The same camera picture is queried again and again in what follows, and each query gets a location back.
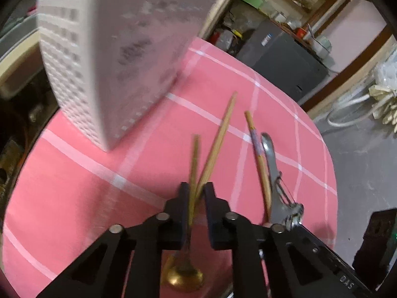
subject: concrete floor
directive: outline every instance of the concrete floor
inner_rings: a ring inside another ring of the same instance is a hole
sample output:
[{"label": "concrete floor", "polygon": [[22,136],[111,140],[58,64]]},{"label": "concrete floor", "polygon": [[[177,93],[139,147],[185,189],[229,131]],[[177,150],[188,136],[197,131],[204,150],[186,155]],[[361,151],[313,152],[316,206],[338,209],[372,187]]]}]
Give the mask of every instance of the concrete floor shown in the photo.
[{"label": "concrete floor", "polygon": [[[341,121],[367,111],[363,107]],[[351,264],[374,211],[397,206],[397,136],[372,117],[344,129],[317,124],[331,153],[338,191],[335,252]]]}]

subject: white stripe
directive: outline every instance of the white stripe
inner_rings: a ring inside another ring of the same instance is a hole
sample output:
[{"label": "white stripe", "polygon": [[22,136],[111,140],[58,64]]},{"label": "white stripe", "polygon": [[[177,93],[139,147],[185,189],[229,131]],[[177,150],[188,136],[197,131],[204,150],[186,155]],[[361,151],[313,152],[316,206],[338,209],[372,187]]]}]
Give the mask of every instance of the white stripe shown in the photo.
[{"label": "white stripe", "polygon": [[[279,153],[275,153],[275,157],[276,157],[276,159],[277,160],[280,160],[281,162],[283,162],[283,163],[285,163],[285,164],[287,164],[287,165],[289,165],[289,166],[292,166],[292,167],[295,167],[295,168],[298,168],[299,169],[299,164],[296,162],[296,161],[294,161],[294,160],[292,160],[292,159],[290,159],[290,158],[288,158],[288,157],[285,157],[285,156],[283,156],[282,154],[279,154]],[[304,168],[304,167],[302,167],[302,166],[300,166],[301,167],[301,169],[302,169],[302,173],[304,173],[306,176],[308,176],[310,179],[312,179],[315,183],[317,183],[317,184],[319,184],[320,186],[322,186],[322,187],[325,187],[325,183],[324,182],[322,182],[320,179],[318,179],[315,175],[313,175],[310,171],[308,171],[306,168]],[[334,195],[337,195],[337,192],[336,192],[336,190],[334,190],[332,187],[330,187],[329,185],[327,185],[327,189],[331,192],[331,193],[333,193]]]},{"label": "white stripe", "polygon": [[300,186],[300,181],[302,180],[302,169],[301,169],[301,164],[302,164],[302,158],[300,155],[300,141],[299,141],[299,125],[298,125],[298,114],[295,108],[295,105],[293,105],[294,110],[295,110],[295,115],[294,115],[294,123],[295,123],[295,140],[297,144],[297,156],[298,156],[298,177],[297,177],[297,182],[295,184],[295,189],[293,192],[293,199],[296,201],[298,198],[298,192],[299,192],[299,186]]},{"label": "white stripe", "polygon": [[[212,60],[213,62],[221,65],[222,67],[225,67],[231,71],[233,71],[234,73],[236,73],[237,75],[240,75],[241,77],[247,79],[248,81],[250,81],[251,83],[255,84],[255,79],[252,79],[251,77],[249,77],[247,74],[243,73],[242,71],[239,71],[237,69],[235,69],[234,67],[231,67],[230,65],[227,65],[223,62],[221,62],[220,60],[206,54],[203,53],[197,49],[194,48],[189,48],[190,51],[193,51],[195,53],[199,53],[200,55],[202,55],[203,57],[206,57],[210,60]],[[287,112],[289,114],[291,114],[292,116],[294,116],[294,113],[289,109],[289,107],[287,107],[278,97],[276,97],[273,93],[271,93],[267,88],[263,87],[262,85],[259,87],[261,90],[263,90],[265,93],[267,93],[273,100],[275,100],[278,104],[280,104],[283,108],[285,108],[287,110]],[[316,132],[314,132],[305,122],[303,122],[301,120],[301,118],[298,118],[298,121],[306,128],[308,129],[317,139],[322,140],[321,136],[319,136]]]},{"label": "white stripe", "polygon": [[100,177],[101,179],[111,183],[118,189],[129,194],[130,196],[140,199],[145,203],[153,205],[155,207],[159,207],[160,205],[159,203],[164,203],[165,200],[162,199],[161,197],[151,193],[150,191],[143,189],[142,187],[139,187],[129,182],[121,175],[114,173],[105,166],[92,160],[90,157],[84,155],[77,149],[73,148],[71,145],[66,143],[63,139],[58,137],[55,133],[51,132],[50,130],[48,129],[45,130],[42,134],[42,137],[46,141],[48,141],[54,148],[62,152],[64,155],[66,155],[76,164],[92,172],[94,175]]},{"label": "white stripe", "polygon": [[50,144],[52,144],[56,149],[58,149],[68,158],[72,159],[84,169],[92,172],[94,175],[100,177],[103,180],[106,180],[109,183],[113,180],[115,175],[113,171],[97,163],[77,149],[73,148],[69,143],[59,138],[55,133],[51,132],[50,130],[44,130],[41,134],[41,137],[44,140],[47,140]]},{"label": "white stripe", "polygon": [[7,227],[7,224],[4,223],[3,226],[3,235],[8,238],[8,240],[11,242],[11,244],[14,246],[14,248],[19,252],[21,256],[23,256],[26,261],[28,261],[36,270],[41,272],[43,275],[45,275],[48,279],[51,281],[56,278],[56,274],[52,272],[50,269],[47,267],[43,266],[39,261],[37,261],[23,246],[22,244],[18,241],[18,239],[11,233],[9,228]]},{"label": "white stripe", "polygon": [[151,192],[143,189],[142,187],[139,187],[138,185],[131,183],[128,180],[124,184],[122,191],[124,191],[128,195],[130,195],[134,198],[140,199],[141,201],[143,201],[149,205],[152,205],[158,209],[164,208],[164,204],[165,204],[164,198],[162,198],[154,193],[151,193]]},{"label": "white stripe", "polygon": [[194,105],[192,102],[189,102],[188,100],[185,100],[184,98],[176,96],[172,93],[168,93],[167,97],[171,101],[175,102],[176,104],[179,104],[179,105],[183,106],[184,108],[187,108],[187,109],[199,114],[200,116],[215,123],[216,125],[221,124],[221,119],[218,119],[216,116],[212,115],[211,113],[207,112],[206,110],[203,110],[202,108],[198,107],[197,105]]}]

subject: metal tool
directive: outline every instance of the metal tool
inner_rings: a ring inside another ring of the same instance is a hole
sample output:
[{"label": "metal tool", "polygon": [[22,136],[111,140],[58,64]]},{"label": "metal tool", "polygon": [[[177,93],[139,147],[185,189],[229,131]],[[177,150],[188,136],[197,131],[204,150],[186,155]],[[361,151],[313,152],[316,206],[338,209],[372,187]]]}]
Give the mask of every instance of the metal tool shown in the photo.
[{"label": "metal tool", "polygon": [[281,186],[281,172],[275,161],[275,150],[273,141],[267,133],[262,133],[262,146],[265,151],[267,168],[271,188],[271,224],[285,224],[287,230],[301,224],[303,216],[303,205],[291,201]]}]

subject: red object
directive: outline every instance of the red object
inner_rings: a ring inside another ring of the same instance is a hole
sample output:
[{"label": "red object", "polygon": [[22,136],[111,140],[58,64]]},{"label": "red object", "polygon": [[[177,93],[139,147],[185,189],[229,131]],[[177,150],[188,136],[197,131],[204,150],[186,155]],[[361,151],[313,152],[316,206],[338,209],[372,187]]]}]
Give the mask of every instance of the red object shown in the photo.
[{"label": "red object", "polygon": [[221,35],[221,31],[214,32],[209,40],[209,43],[215,45],[220,35]]},{"label": "red object", "polygon": [[[228,132],[211,176],[218,197],[252,223],[264,206],[244,116],[273,139],[277,167],[303,224],[333,247],[336,180],[331,156],[309,116],[253,69],[195,39],[175,86],[110,152],[103,152],[61,111],[38,138],[19,175],[3,226],[5,275],[21,298],[34,298],[112,224],[126,227],[161,212],[189,175],[191,137],[201,135],[198,171],[234,91]],[[168,286],[162,298],[213,297],[231,280],[231,254],[214,251],[202,210],[192,231],[191,259],[204,287],[187,296]]]},{"label": "red object", "polygon": [[34,6],[32,6],[31,8],[28,9],[26,14],[28,16],[31,16],[31,15],[35,14],[36,12],[37,12],[37,7],[36,7],[36,5],[34,5]]},{"label": "red object", "polygon": [[305,29],[303,29],[303,28],[299,28],[299,29],[297,30],[297,36],[298,36],[300,39],[303,39],[303,37],[304,37],[306,34],[307,34],[307,31],[305,31]]}]

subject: wooden door frame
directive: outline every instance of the wooden door frame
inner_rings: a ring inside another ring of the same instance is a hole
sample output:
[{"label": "wooden door frame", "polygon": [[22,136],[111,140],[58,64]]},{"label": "wooden door frame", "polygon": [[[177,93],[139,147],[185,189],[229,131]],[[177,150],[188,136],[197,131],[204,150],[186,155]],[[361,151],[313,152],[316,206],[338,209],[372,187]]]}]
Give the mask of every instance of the wooden door frame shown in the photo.
[{"label": "wooden door frame", "polygon": [[[327,20],[318,30],[322,33],[340,14],[340,12],[347,6],[351,0],[346,0],[335,13]],[[319,90],[315,95],[309,98],[301,107],[305,112],[308,112],[314,106],[323,101],[327,96],[341,87],[350,77],[352,77],[361,67],[363,67],[386,43],[392,36],[390,26],[386,25],[383,30],[376,36],[376,38],[367,46],[364,51],[358,55],[345,69],[343,69],[337,76],[335,76],[327,85]]]},{"label": "wooden door frame", "polygon": [[308,31],[308,26],[313,27],[323,15],[337,2],[338,0],[326,0],[314,13],[310,16],[310,18],[306,21],[306,23],[302,26],[303,29]]}]

